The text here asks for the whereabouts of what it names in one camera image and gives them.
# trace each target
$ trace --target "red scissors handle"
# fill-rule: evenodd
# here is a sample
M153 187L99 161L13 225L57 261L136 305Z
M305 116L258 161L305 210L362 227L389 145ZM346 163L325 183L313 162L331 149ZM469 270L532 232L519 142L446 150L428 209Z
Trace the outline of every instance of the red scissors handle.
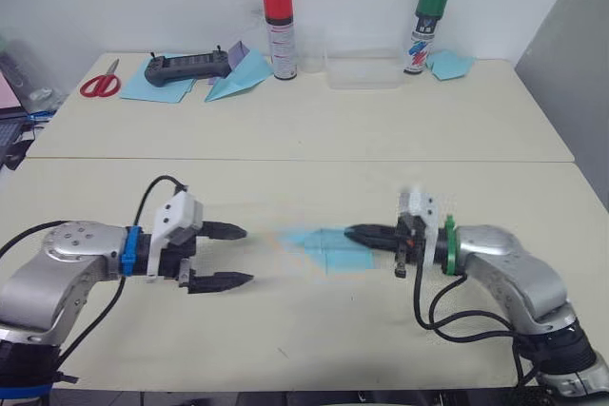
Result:
M88 80L80 88L80 95L83 97L109 97L118 92L121 88L121 81L116 75L99 75Z

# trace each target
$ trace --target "white table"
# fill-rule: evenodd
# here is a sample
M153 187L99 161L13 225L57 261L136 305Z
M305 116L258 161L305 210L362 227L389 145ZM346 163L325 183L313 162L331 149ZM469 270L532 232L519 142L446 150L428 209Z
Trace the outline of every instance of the white table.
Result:
M120 58L125 84L146 54L104 54L83 81ZM323 74L269 78L204 103L87 99L75 90L29 157L307 161L572 162L573 155L505 61L479 61L462 79L429 72L387 90L333 90Z
M451 344L414 320L412 274L391 269L325 276L277 242L294 226L394 223L400 189L420 183L458 224L513 231L564 278L593 345L609 356L609 217L573 164L300 163L167 160L26 160L0 191L0 239L55 219L129 224L147 183L171 173L190 184L205 218L250 231L238 242L202 246L202 272L243 271L255 280L208 296L174 281L128 281L107 320L65 371L79 388L159 391L413 389L507 386L515 381L509 342ZM143 218L171 187L156 190ZM26 240L2 259L0 282L38 249ZM437 269L428 299L446 284ZM77 335L108 302L116 283L94 287ZM499 312L474 281L442 312ZM487 330L473 320L455 331Z

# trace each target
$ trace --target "spray can label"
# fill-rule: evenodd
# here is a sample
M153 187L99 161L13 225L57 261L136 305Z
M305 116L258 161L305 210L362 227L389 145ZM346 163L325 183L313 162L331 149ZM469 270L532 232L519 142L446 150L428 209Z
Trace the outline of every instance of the spray can label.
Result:
M266 23L270 58L273 72L277 78L288 80L296 76L296 43L294 42L294 23L273 26Z
M427 55L436 36L438 18L430 16L417 16L415 28L410 35L410 42L406 46L404 69L410 73L421 73L425 67Z

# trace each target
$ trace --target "blue paper sheet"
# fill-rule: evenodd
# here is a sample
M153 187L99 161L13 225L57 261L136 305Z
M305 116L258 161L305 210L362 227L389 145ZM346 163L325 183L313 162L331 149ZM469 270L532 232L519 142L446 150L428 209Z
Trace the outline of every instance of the blue paper sheet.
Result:
M342 229L292 230L282 241L302 247L326 274L374 268L372 251L347 238Z
M254 87L272 74L272 68L260 51L251 49L226 78L216 81L206 96L206 102Z
M427 56L427 67L439 80L450 80L465 76L474 65L473 57L461 57L453 51L434 52Z
M165 57L178 57L182 54L164 54ZM166 83L163 87L156 87L150 84L144 76L144 71L149 60L146 59L138 68L135 75L131 77L123 89L119 92L122 99L147 100L149 102L165 102L168 104L179 103L184 94L190 92L195 80L182 80Z

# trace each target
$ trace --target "remote controller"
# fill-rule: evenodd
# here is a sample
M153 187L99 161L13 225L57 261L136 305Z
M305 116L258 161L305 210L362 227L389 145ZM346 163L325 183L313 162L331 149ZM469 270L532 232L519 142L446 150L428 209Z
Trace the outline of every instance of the remote controller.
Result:
M169 81L186 80L188 78L211 78L212 76L227 77L230 73L228 54L220 47L208 54L193 56L165 57L155 56L146 67L144 76L154 86L161 87Z

